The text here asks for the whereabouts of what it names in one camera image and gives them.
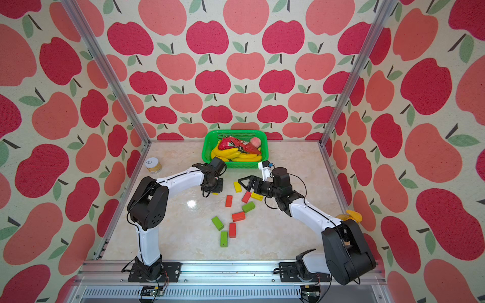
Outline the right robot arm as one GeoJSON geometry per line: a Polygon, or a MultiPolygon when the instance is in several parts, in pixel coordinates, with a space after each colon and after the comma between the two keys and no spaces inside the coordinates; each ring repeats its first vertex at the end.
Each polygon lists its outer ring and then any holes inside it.
{"type": "Polygon", "coordinates": [[[307,250],[296,256],[296,272],[302,281],[311,281],[319,274],[332,276],[347,285],[376,268],[376,260],[365,237],[353,219],[339,219],[319,210],[306,197],[293,189],[287,169],[278,167],[270,174],[272,180],[250,175],[238,180],[247,191],[273,198],[278,209],[320,236],[323,251],[307,250]]]}

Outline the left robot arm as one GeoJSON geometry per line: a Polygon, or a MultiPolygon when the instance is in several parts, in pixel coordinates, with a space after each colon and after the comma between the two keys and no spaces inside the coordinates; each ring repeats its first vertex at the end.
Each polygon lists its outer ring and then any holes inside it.
{"type": "Polygon", "coordinates": [[[166,178],[143,178],[127,205],[127,222],[135,226],[138,252],[128,272],[129,282],[177,282],[180,263],[164,263],[159,249],[159,228],[169,199],[187,189],[199,187],[203,197],[221,193],[227,165],[215,158],[210,163],[197,163],[189,169],[166,178]]]}

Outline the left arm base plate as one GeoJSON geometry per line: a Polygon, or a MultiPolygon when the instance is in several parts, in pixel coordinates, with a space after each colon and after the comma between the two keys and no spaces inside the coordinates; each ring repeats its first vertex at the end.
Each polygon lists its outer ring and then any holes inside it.
{"type": "Polygon", "coordinates": [[[170,282],[176,283],[181,274],[182,263],[155,262],[151,266],[144,265],[136,260],[129,271],[129,282],[149,283],[149,282],[170,282]]]}

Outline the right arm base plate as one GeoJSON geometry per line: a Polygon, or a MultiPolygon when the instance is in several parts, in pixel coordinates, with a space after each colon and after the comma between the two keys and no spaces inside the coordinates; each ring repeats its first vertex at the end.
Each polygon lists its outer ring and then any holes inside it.
{"type": "Polygon", "coordinates": [[[278,275],[281,282],[301,282],[304,284],[317,284],[318,282],[330,282],[331,277],[325,273],[310,273],[305,267],[297,261],[280,262],[279,266],[274,268],[274,275],[278,275]]]}

